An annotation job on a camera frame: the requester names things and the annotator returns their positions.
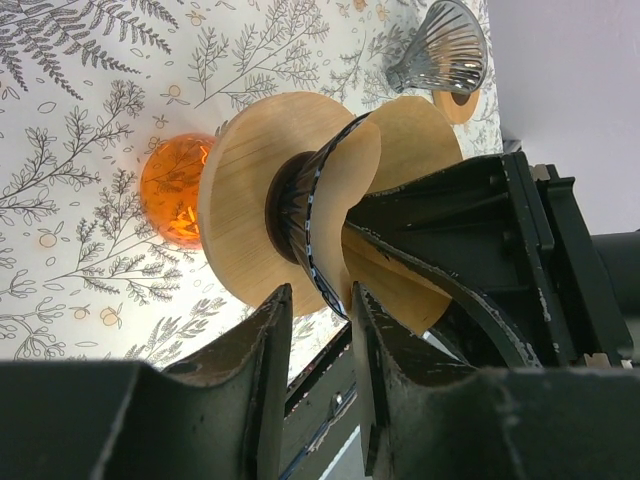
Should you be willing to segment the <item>grey glass dripper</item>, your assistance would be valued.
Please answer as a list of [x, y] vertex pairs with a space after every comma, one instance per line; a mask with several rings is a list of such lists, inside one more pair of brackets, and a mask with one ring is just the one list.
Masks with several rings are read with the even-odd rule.
[[436, 1], [385, 76], [396, 93], [413, 88], [470, 95], [481, 88], [487, 69], [487, 42], [476, 16], [460, 1]]

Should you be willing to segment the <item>brown paper coffee filter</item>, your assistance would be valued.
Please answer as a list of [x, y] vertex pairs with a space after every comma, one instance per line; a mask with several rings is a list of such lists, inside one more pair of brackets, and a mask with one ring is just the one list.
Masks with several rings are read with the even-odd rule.
[[[401, 96], [377, 108], [367, 120], [380, 130], [381, 157], [366, 194], [399, 187], [462, 160], [453, 129], [423, 97]], [[397, 321], [417, 335], [433, 326], [451, 303], [439, 287], [345, 225], [342, 252], [352, 286], [365, 284]]]

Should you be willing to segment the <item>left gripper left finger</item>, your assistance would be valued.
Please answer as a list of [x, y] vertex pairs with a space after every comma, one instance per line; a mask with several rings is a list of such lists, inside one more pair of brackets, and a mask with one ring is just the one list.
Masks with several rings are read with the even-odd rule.
[[292, 288], [165, 369], [185, 386], [170, 413], [166, 479], [275, 479], [292, 337]]

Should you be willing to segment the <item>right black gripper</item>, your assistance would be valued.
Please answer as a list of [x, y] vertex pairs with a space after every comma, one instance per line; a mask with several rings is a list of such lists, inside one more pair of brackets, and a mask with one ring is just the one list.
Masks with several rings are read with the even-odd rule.
[[438, 286], [431, 333], [475, 366], [639, 360], [639, 235], [594, 235], [554, 165], [474, 157], [365, 196], [349, 230]]

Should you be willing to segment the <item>wooden ring dripper stand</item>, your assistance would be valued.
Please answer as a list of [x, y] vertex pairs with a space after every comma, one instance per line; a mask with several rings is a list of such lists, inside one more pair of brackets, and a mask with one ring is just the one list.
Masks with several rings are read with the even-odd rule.
[[238, 300], [258, 307], [288, 283], [294, 315], [325, 308], [302, 267], [273, 246], [265, 206], [280, 168], [296, 154], [319, 150], [354, 117], [324, 95], [282, 93], [245, 108], [219, 136], [200, 180], [198, 225], [213, 273]]

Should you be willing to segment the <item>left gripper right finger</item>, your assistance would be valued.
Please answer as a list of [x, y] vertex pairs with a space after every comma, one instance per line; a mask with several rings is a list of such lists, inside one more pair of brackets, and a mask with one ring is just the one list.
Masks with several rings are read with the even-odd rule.
[[446, 389], [476, 368], [412, 333], [359, 282], [352, 289], [351, 323], [365, 473], [435, 474], [448, 457], [436, 418]]

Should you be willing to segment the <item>orange glass carafe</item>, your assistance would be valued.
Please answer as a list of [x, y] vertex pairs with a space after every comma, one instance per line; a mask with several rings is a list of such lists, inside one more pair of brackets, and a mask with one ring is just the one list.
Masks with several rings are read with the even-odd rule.
[[140, 179], [140, 201], [147, 220], [164, 240], [201, 248], [197, 202], [201, 175], [216, 143], [212, 135], [188, 133], [157, 146]]

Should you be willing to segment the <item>blue glass dripper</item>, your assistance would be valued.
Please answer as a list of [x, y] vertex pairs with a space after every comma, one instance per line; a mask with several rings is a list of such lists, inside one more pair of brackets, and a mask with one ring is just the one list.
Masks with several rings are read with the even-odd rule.
[[346, 319], [352, 280], [342, 252], [348, 211], [367, 193], [381, 157], [381, 134], [366, 115], [316, 151], [280, 168], [269, 187], [265, 225], [281, 256], [300, 265], [326, 305]]

